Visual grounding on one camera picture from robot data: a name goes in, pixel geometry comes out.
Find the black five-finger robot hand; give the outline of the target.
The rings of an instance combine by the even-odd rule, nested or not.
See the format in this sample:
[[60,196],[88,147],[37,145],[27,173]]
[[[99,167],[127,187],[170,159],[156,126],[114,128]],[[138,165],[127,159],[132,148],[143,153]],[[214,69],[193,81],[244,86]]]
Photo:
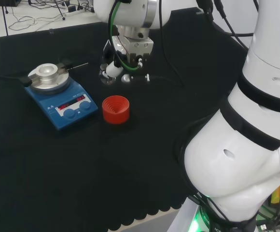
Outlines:
[[102,64],[99,76],[106,85],[112,85],[117,79],[129,83],[139,74],[153,50],[153,41],[131,39],[123,35],[112,36],[103,48]]

